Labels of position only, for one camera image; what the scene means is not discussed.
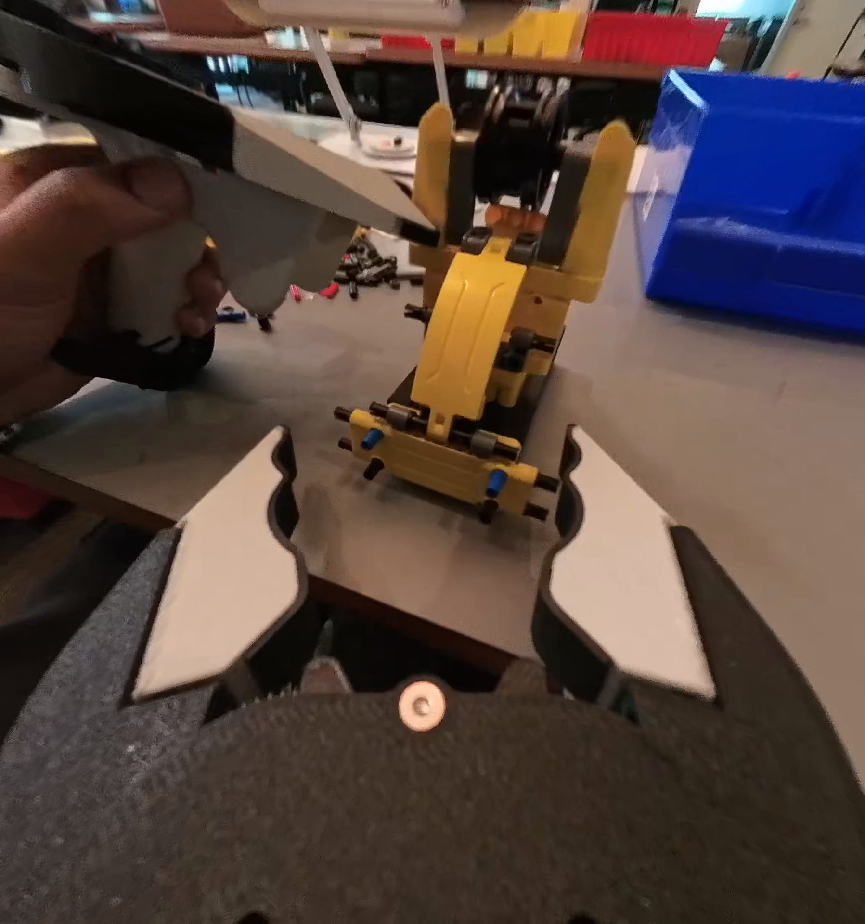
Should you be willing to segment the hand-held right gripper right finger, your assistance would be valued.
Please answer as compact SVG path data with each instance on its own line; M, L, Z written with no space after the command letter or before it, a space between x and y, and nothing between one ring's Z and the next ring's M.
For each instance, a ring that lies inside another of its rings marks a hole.
M605 708L623 708L634 681L714 703L672 518L578 425L559 472L532 615L548 673L567 698Z

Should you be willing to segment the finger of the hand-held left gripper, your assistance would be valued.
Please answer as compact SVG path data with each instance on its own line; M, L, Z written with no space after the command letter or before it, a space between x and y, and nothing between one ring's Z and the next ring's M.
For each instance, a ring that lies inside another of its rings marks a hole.
M234 114L231 166L189 166L186 180L227 291L254 316L274 314L292 285L317 292L331 283L360 226L439 243L389 175L286 129Z

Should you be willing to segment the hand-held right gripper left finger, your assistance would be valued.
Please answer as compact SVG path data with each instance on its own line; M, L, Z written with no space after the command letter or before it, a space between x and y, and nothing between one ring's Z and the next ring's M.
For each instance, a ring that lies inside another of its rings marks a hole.
M236 703L265 694L253 658L309 591L294 542L297 459L269 431L181 518L131 689L134 703L214 684Z

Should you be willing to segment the yellow toy brick vehicle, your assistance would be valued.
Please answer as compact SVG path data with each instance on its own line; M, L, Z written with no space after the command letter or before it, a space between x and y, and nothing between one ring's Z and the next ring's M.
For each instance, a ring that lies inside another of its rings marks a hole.
M447 103L417 130L412 200L434 244L411 245L424 327L412 373L385 402L338 407L339 446L364 464L475 509L544 521L559 480L521 460L574 302L595 300L637 140L623 119L566 138L569 93L494 86L461 129Z

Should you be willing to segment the person's left hand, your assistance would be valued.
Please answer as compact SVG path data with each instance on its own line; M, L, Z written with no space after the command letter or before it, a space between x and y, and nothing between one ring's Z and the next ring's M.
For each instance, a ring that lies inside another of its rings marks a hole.
M51 353L61 338L102 327L105 252L191 207L168 161L110 164L96 146L72 144L0 155L0 431L90 382Z

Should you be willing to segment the pile of small brick pieces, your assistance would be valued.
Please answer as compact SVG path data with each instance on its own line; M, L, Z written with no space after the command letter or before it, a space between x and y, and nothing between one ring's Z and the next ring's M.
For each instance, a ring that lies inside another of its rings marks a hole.
M423 270L400 263L392 244L380 248L375 234L366 227L357 227L333 275L317 286L324 271L306 260L294 263L289 272L281 264L259 271L224 296L217 309L216 324L254 324L261 332L271 334L277 311L287 301L301 304L333 300L341 293L357 300L363 290L398 290L402 283L419 285L424 277Z

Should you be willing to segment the white book stand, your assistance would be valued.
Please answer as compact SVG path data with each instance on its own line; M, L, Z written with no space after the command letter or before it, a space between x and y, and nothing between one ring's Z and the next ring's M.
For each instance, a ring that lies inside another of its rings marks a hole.
M262 1L253 9L265 17L265 31L299 27L307 41L349 140L335 136L331 150L352 155L365 166L381 167L397 179L412 178L418 157L418 141L386 129L364 133L362 122L331 61L321 33L333 28L356 31L374 29L424 35L431 43L439 100L449 103L441 40L456 36L470 25L470 4L461 1Z

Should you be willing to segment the long wooden table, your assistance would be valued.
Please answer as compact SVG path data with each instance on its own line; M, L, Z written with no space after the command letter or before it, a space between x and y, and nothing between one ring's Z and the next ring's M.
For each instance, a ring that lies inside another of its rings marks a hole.
M162 29L159 16L113 18L110 21L74 17L73 22L91 32L107 35L136 35L136 42L152 52L201 56L238 55L262 61L297 64L316 63L314 54L307 48L279 48L269 45L264 38L225 38L170 34ZM356 49L347 47L328 52L335 65L361 66L368 64L402 64L432 66L432 49L380 47ZM631 64L593 59L551 59L515 55L471 54L443 51L442 63L449 69L483 70L514 74L582 77L606 80L657 83L662 80L665 68L659 65Z

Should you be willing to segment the long red plastic bin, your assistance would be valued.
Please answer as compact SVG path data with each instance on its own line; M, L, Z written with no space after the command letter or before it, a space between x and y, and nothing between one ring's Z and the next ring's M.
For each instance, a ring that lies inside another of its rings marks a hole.
M587 18L582 58L647 66L708 68L728 18L596 11Z

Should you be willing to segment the blue plastic bin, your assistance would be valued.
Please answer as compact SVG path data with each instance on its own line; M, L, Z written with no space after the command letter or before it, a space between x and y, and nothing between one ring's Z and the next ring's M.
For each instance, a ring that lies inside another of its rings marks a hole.
M648 299L865 341L865 82L671 69L633 210Z

